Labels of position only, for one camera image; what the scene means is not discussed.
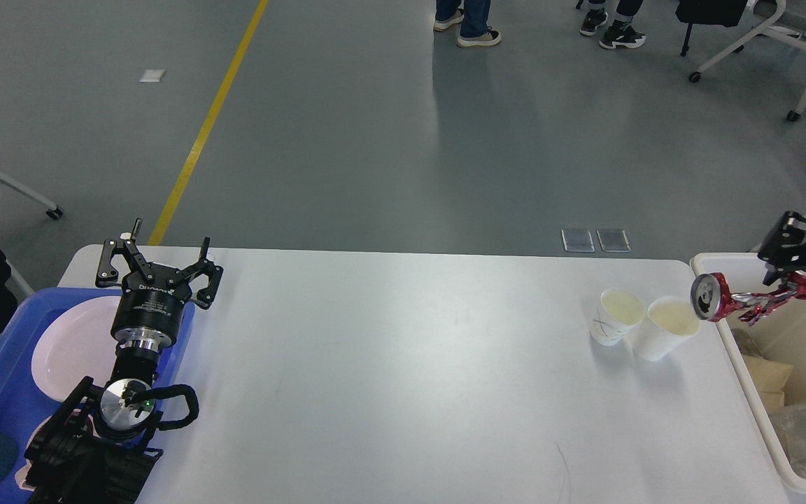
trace black sneaker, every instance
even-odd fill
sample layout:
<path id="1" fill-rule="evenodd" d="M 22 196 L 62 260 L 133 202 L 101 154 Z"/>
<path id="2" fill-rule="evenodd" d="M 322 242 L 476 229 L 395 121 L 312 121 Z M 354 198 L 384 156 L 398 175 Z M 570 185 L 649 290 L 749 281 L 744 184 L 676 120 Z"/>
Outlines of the black sneaker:
<path id="1" fill-rule="evenodd" d="M 596 29 L 605 25 L 607 20 L 608 13 L 605 12 L 605 9 L 591 10 L 586 13 L 586 17 L 583 18 L 583 24 L 580 25 L 580 35 L 592 37 L 592 35 L 595 35 Z"/>
<path id="2" fill-rule="evenodd" d="M 646 34 L 639 33 L 630 23 L 614 22 L 602 35 L 599 45 L 605 49 L 627 48 L 635 49 L 646 43 Z"/>

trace white plate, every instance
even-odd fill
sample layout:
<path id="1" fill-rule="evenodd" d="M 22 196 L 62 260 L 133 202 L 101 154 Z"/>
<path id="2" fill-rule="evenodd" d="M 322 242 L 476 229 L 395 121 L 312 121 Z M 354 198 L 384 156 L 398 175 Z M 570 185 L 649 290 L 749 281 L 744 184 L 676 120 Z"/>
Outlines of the white plate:
<path id="1" fill-rule="evenodd" d="M 94 297 L 68 309 L 42 332 L 31 360 L 36 386 L 61 402 L 85 376 L 104 386 L 114 368 L 111 325 L 120 296 Z"/>

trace concrete floor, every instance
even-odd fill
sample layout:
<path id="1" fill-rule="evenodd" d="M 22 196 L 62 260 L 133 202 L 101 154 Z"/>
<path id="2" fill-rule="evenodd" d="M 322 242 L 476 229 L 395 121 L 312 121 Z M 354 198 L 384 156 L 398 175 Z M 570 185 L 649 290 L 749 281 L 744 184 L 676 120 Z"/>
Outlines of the concrete floor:
<path id="1" fill-rule="evenodd" d="M 147 239 L 256 5 L 0 2 L 0 169 L 66 211 L 6 194 L 0 246 L 34 287 L 136 217 Z M 623 228 L 620 256 L 688 260 L 806 211 L 806 112 L 783 119 L 806 55 L 758 38 L 686 79 L 749 16 L 683 58 L 672 0 L 636 51 L 529 0 L 493 6 L 501 45 L 459 49 L 432 5 L 269 3 L 163 244 L 561 256 L 562 228 Z"/>

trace trash bin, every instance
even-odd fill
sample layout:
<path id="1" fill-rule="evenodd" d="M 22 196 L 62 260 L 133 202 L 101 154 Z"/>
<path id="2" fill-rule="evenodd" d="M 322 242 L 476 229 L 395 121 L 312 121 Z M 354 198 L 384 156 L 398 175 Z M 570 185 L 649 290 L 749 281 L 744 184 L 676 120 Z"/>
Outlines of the trash bin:
<path id="1" fill-rule="evenodd" d="M 691 267 L 696 274 L 723 272 L 733 293 L 767 293 L 775 289 L 775 285 L 767 287 L 761 283 L 765 274 L 765 264 L 755 254 L 700 254 L 692 258 Z M 784 387 L 786 405 L 803 402 L 806 400 L 806 301 L 790 300 L 751 328 L 747 323 L 738 320 L 741 313 L 741 311 L 733 313 L 717 322 L 717 330 L 723 338 L 723 345 L 739 377 L 739 383 L 742 384 L 745 398 L 748 399 L 754 418 L 758 422 L 777 472 L 789 488 L 806 494 L 806 479 L 797 476 L 789 465 L 786 453 L 779 443 L 730 331 L 731 326 L 743 329 L 757 342 L 758 348 L 766 358 L 793 364 L 794 371 Z"/>

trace blue tray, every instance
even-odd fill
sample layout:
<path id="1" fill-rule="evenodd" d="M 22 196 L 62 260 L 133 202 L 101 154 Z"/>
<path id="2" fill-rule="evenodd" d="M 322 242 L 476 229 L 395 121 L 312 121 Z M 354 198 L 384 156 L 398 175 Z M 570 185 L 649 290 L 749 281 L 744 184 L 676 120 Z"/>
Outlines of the blue tray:
<path id="1" fill-rule="evenodd" d="M 20 447 L 20 455 L 9 476 L 0 481 L 0 504 L 26 502 L 31 492 L 20 490 L 14 473 L 25 464 L 23 447 L 35 428 L 51 414 L 60 402 L 40 392 L 33 381 L 29 362 L 39 336 L 61 313 L 83 301 L 101 296 L 118 296 L 120 290 L 67 289 L 54 287 L 27 297 L 14 313 L 0 336 L 0 431 L 11 436 Z M 173 383 L 182 363 L 185 345 L 192 329 L 195 308 L 187 303 L 176 344 L 163 352 L 157 365 L 158 386 Z"/>

